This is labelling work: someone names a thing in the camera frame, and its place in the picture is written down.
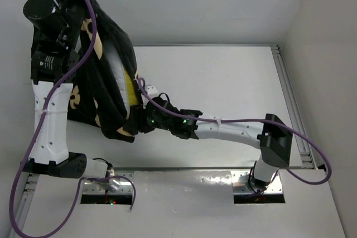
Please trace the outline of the cream foam pillow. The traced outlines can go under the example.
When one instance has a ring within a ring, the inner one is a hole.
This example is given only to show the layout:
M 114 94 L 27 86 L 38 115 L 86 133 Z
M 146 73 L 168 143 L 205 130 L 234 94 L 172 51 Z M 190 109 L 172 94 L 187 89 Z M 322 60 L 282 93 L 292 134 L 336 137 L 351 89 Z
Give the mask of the cream foam pillow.
M 122 97 L 125 108 L 124 111 L 127 112 L 126 119 L 128 119 L 131 106 L 139 104 L 133 81 L 130 78 L 128 71 L 124 68 L 117 50 L 108 38 L 103 41 L 103 49 L 106 53 L 120 96 Z

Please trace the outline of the black floral pillowcase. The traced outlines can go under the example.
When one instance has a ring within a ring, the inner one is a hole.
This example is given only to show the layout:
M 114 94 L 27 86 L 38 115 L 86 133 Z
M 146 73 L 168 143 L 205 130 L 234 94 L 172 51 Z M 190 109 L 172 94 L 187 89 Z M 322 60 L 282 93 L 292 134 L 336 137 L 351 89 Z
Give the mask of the black floral pillowcase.
M 138 76 L 136 56 L 128 34 L 121 29 L 101 8 L 97 0 L 90 0 L 97 23 L 97 36 L 93 52 L 76 71 L 72 82 L 74 88 L 69 101 L 67 118 L 100 128 L 108 139 L 134 142 L 129 118 L 110 69 L 103 41 L 109 39 L 133 81 L 134 90 L 142 105 L 136 78 Z

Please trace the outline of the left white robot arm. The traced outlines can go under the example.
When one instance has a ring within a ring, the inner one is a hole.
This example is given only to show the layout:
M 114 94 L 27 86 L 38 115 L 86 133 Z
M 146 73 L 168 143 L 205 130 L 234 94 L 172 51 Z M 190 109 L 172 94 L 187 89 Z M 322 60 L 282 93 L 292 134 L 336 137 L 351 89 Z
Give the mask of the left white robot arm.
M 105 178 L 109 164 L 69 152 L 67 111 L 73 84 L 56 83 L 79 62 L 75 47 L 88 8 L 84 0 L 28 0 L 23 14 L 34 25 L 32 88 L 37 137 L 23 171 L 61 178 Z

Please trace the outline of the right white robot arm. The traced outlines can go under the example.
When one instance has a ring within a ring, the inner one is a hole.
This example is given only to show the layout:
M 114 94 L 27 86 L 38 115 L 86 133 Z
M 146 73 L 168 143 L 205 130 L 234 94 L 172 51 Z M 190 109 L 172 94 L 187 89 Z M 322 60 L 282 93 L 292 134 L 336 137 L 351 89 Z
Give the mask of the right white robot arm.
M 225 140 L 260 150 L 248 174 L 248 186 L 256 194 L 267 189 L 279 169 L 290 165 L 293 135 L 274 114 L 266 114 L 262 125 L 225 123 L 199 110 L 179 110 L 168 99 L 157 96 L 151 102 L 131 107 L 129 122 L 135 133 L 162 129 L 180 139 Z

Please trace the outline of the white front cover board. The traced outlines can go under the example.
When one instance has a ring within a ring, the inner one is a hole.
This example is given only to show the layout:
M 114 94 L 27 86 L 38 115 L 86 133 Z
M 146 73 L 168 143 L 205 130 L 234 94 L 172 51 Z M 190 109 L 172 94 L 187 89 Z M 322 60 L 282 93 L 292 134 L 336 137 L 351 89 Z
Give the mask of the white front cover board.
M 42 176 L 24 225 L 53 237 L 344 237 L 328 184 L 280 172 L 284 203 L 234 203 L 228 171 L 136 172 L 128 205 L 73 205 L 77 182 Z

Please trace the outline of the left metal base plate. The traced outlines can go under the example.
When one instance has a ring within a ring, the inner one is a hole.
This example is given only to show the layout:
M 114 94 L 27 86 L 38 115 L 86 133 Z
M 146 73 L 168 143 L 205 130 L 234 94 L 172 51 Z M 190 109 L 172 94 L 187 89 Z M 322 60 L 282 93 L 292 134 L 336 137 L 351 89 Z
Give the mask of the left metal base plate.
M 131 195 L 133 187 L 123 178 L 110 179 L 109 183 L 86 180 L 83 185 L 84 195 L 103 195 L 107 191 L 109 195 Z

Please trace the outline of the metal base plate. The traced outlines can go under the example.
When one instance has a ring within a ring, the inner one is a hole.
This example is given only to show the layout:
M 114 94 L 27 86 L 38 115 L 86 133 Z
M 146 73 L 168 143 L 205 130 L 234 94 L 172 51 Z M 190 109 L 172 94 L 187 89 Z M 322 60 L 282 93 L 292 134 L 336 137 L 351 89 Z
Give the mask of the metal base plate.
M 276 172 L 268 184 L 258 182 L 253 178 L 250 169 L 233 170 L 231 173 L 231 180 L 233 186 L 233 193 L 235 195 L 282 195 L 283 186 L 279 173 Z
M 110 179 L 109 183 L 86 180 L 83 185 L 84 195 L 103 195 L 107 191 L 109 195 L 131 195 L 133 187 L 123 178 Z

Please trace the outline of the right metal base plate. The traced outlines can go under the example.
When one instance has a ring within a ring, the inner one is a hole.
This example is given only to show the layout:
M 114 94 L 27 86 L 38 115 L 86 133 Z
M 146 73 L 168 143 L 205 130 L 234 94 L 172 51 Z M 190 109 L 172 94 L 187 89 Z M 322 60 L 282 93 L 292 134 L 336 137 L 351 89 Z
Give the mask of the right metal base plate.
M 231 173 L 231 180 L 233 186 L 233 193 L 235 195 L 282 195 L 283 186 L 279 173 L 276 172 L 268 184 L 258 182 L 253 178 L 250 169 L 233 170 Z

